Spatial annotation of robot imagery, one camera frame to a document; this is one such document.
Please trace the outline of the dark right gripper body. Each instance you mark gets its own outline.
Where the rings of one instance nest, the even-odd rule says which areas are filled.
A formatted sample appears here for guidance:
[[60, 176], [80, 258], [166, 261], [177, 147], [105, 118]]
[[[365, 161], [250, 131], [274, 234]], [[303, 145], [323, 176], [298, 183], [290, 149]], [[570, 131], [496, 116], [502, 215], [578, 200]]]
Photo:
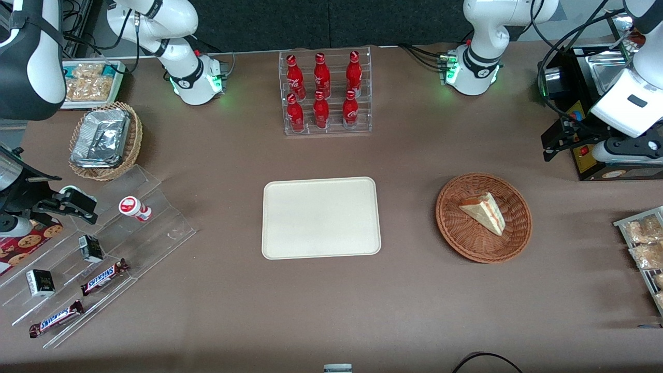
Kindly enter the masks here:
[[26, 164], [20, 157], [23, 149], [1, 147], [1, 206], [3, 214], [26, 214], [49, 200], [55, 193], [50, 188], [59, 176], [48, 175]]

